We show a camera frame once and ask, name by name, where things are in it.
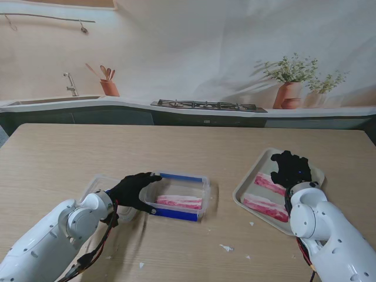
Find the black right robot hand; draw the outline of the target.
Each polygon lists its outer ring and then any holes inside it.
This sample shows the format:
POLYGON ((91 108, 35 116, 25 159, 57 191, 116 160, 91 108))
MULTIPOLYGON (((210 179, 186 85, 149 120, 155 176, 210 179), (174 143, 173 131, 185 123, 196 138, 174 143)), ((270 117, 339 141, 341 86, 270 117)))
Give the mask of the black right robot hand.
POLYGON ((307 158, 293 155, 290 151, 285 150, 282 153, 273 154, 271 160, 278 165, 278 171, 270 173, 274 184, 288 189, 299 183, 312 181, 307 158))

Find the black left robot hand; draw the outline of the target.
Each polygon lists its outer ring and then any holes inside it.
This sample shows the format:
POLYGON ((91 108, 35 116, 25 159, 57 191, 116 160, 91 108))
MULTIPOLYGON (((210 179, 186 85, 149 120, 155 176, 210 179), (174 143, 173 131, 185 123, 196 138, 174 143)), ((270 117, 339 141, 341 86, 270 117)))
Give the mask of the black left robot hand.
POLYGON ((132 207, 141 212, 155 214, 156 210, 140 200, 140 192, 148 185, 162 180, 161 176, 154 175, 151 172, 138 173, 126 176, 115 187, 106 193, 113 202, 119 206, 132 207))

